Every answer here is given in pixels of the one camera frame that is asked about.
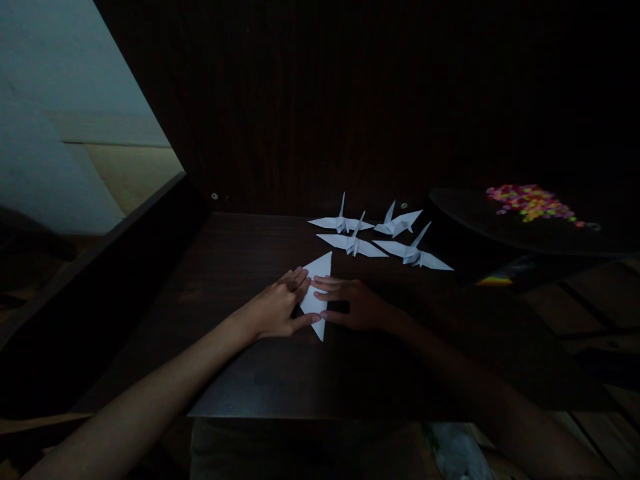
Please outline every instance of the dark wooden desk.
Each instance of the dark wooden desk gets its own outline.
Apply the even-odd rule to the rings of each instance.
[[[98,410],[282,272],[331,250],[315,236],[320,232],[299,217],[212,214],[133,334],[74,410]],[[360,237],[378,235],[369,230]],[[392,257],[348,257],[338,250],[332,272],[362,279],[544,409],[613,409],[604,390],[560,348],[535,314],[502,289],[461,292],[451,273],[408,267]],[[288,339],[254,344],[212,380],[190,414],[464,418],[438,382],[394,339],[331,324],[324,343],[309,328]]]

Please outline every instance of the origami crane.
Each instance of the origami crane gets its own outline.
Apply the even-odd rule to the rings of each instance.
[[[413,233],[413,230],[411,230],[411,226],[413,225],[413,222],[415,222],[416,219],[420,216],[422,210],[411,213],[404,213],[402,215],[398,215],[392,220],[391,218],[393,216],[394,207],[395,200],[393,201],[393,203],[391,204],[391,208],[387,212],[385,222],[378,223],[378,225],[376,225],[373,229],[378,232],[386,233],[387,235],[392,235],[393,238],[396,238],[396,236],[400,232],[404,232],[404,230],[409,230],[411,233]]]
[[[368,257],[388,257],[386,253],[378,250],[368,241],[360,240],[355,237],[361,228],[362,219],[365,217],[365,213],[366,212],[363,212],[362,217],[360,217],[360,222],[358,222],[356,228],[353,230],[353,234],[350,237],[347,237],[346,235],[327,235],[323,233],[318,233],[317,235],[332,247],[342,248],[342,250],[346,250],[347,255],[353,255],[355,257],[358,253],[362,253],[363,255],[366,255]]]
[[[344,230],[349,233],[349,230],[353,230],[358,225],[358,220],[356,219],[346,219],[342,216],[343,211],[345,209],[345,193],[342,194],[342,205],[340,206],[340,214],[337,217],[325,217],[316,220],[309,220],[309,223],[317,225],[322,228],[335,228],[338,233],[344,232]],[[373,225],[370,223],[364,222],[362,224],[361,230],[366,230],[368,228],[372,228]]]
[[[424,237],[425,232],[429,228],[431,222],[422,229],[420,235],[418,235],[411,245],[403,245],[399,242],[374,240],[373,242],[388,251],[392,255],[402,257],[402,263],[410,263],[412,266],[428,267],[434,270],[453,270],[450,266],[444,263],[442,260],[436,258],[434,255],[425,251],[418,250],[417,246]]]

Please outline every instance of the folded paper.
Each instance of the folded paper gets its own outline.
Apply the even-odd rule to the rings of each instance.
[[[326,275],[330,275],[331,274],[331,252],[312,261],[310,264],[305,265],[303,268],[305,268],[306,270],[309,270],[308,276],[310,276],[311,278],[314,278],[314,276],[316,275],[318,277],[324,277]],[[318,290],[315,287],[309,286],[309,290],[307,291],[307,294],[302,299],[302,302],[300,302],[300,308],[302,308],[302,311],[304,313],[320,313],[322,312],[322,310],[327,309],[327,302],[318,300],[315,297],[314,292],[317,292],[317,291],[325,293],[323,290]],[[315,331],[315,334],[318,335],[318,338],[320,339],[320,341],[324,341],[325,340],[325,320],[321,319],[316,323],[312,323],[311,326]]]
[[[345,230],[349,233],[350,230],[354,230],[358,225],[358,220],[356,219],[346,219],[342,215],[345,210],[345,193],[342,194],[342,205],[340,206],[340,215],[335,218],[325,217],[316,220],[309,220],[309,223],[317,225],[322,228],[330,228],[335,229],[338,233],[342,233]],[[372,228],[373,225],[370,223],[364,222],[360,227],[360,230],[366,230],[368,228]]]
[[[378,225],[376,225],[373,229],[386,235],[392,235],[393,238],[396,238],[396,236],[399,233],[404,232],[404,230],[409,230],[411,233],[413,233],[413,230],[411,230],[411,226],[413,225],[413,222],[415,222],[416,219],[420,216],[422,210],[411,213],[404,213],[392,219],[394,207],[395,200],[393,201],[393,203],[391,204],[391,208],[387,212],[385,222],[378,223]]]
[[[317,235],[331,246],[346,250],[347,255],[353,255],[355,257],[358,253],[362,253],[367,257],[388,257],[386,253],[378,250],[368,241],[360,240],[355,237],[361,229],[362,219],[365,217],[365,213],[366,212],[363,212],[362,217],[360,217],[360,222],[358,222],[350,237],[347,237],[346,235],[326,235],[322,233],[318,233]]]
[[[442,260],[436,258],[434,255],[418,250],[417,246],[424,237],[425,232],[429,228],[431,222],[420,232],[420,235],[412,242],[411,245],[403,245],[399,242],[374,240],[373,242],[388,251],[392,255],[402,257],[402,263],[411,264],[412,266],[428,267],[434,270],[453,270],[450,266],[444,263]]]

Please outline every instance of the hand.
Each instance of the hand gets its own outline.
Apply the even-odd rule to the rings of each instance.
[[[315,296],[319,300],[346,300],[349,302],[348,314],[325,310],[320,312],[320,317],[352,330],[382,329],[388,331],[389,326],[398,318],[408,317],[402,310],[378,297],[360,280],[314,277],[311,284],[318,290],[327,292],[315,292]]]
[[[288,337],[296,330],[320,320],[318,313],[291,318],[295,304],[307,294],[309,272],[302,267],[289,270],[229,316],[242,325],[252,341],[265,337]]]

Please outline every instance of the white wall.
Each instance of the white wall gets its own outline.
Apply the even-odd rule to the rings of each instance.
[[[106,233],[123,214],[49,118],[155,119],[93,2],[3,0],[0,59],[0,205],[59,233]]]

